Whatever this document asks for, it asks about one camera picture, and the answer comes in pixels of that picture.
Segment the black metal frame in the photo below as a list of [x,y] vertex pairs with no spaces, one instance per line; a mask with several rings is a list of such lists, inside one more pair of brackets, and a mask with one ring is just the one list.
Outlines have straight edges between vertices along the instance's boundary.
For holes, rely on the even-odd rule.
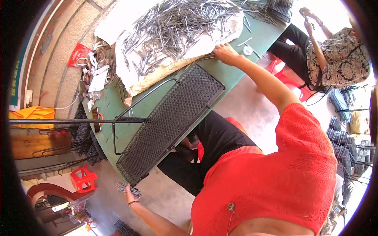
[[148,122],[147,118],[143,117],[126,117],[123,116],[128,111],[130,111],[133,107],[135,107],[139,102],[145,99],[148,95],[152,92],[157,90],[162,85],[166,84],[167,82],[178,80],[176,78],[167,79],[161,83],[159,83],[156,87],[148,91],[145,95],[143,95],[140,99],[138,99],[135,103],[129,106],[126,110],[124,110],[121,114],[116,116],[113,120],[94,120],[94,119],[9,119],[10,125],[47,125],[47,124],[84,124],[84,123],[111,123],[112,124],[112,135],[113,135],[113,150],[116,155],[121,155],[122,153],[118,153],[116,151],[116,137],[115,137],[115,124],[116,123],[144,123]]

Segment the woman's hand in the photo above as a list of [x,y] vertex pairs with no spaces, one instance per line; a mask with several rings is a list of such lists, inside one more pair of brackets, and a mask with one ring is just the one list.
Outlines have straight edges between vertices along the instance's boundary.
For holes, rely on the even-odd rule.
[[308,16],[308,17],[310,17],[312,19],[316,18],[316,15],[314,13],[312,13],[310,11],[310,9],[308,9],[308,8],[301,8],[301,9],[299,9],[299,13],[301,14],[301,16],[303,16],[305,18],[306,18],[306,16]]
[[229,66],[235,66],[235,59],[239,56],[228,43],[215,46],[213,53],[215,54],[215,59]]
[[139,201],[139,198],[135,197],[131,191],[130,191],[130,184],[127,184],[126,186],[126,193],[125,193],[125,198],[127,203],[133,202],[133,201]]
[[312,37],[312,28],[313,28],[314,26],[313,26],[313,24],[311,24],[307,19],[305,20],[305,28],[306,28],[306,30],[307,30],[307,32],[308,32],[308,35],[310,36],[310,37]]

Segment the plastic bag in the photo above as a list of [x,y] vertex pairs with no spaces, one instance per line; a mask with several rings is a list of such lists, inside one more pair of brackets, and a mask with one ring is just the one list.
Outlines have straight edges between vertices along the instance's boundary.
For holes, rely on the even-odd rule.
[[70,59],[67,62],[67,66],[82,66],[86,64],[86,59],[88,58],[88,53],[92,52],[91,49],[84,46],[81,43],[77,43],[75,49],[71,53]]

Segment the woman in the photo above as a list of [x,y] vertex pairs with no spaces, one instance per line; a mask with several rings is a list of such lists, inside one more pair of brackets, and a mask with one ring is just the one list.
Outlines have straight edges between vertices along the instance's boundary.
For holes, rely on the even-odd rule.
[[[353,19],[349,17],[352,28],[332,34],[309,9],[301,8],[299,12],[305,17],[309,37],[290,24],[268,52],[285,62],[311,90],[321,91],[324,86],[345,88],[365,81],[370,73],[370,57]],[[307,17],[319,24],[326,41],[315,40]],[[296,45],[287,44],[286,38]]]
[[[243,132],[215,112],[194,129],[204,147],[198,164],[180,153],[159,165],[168,177],[196,196],[193,235],[317,235],[328,215],[337,160],[319,122],[276,77],[217,45],[216,58],[249,75],[277,107],[278,152],[264,155]],[[126,188],[130,208],[160,236],[188,233],[145,208]]]

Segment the bracelet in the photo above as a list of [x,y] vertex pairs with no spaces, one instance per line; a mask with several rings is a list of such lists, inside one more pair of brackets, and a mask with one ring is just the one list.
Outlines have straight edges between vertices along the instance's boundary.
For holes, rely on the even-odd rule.
[[132,202],[129,202],[127,205],[128,205],[128,206],[131,206],[131,205],[133,205],[133,204],[135,204],[135,203],[138,203],[138,202],[141,202],[141,201],[139,201],[139,200],[132,201]]

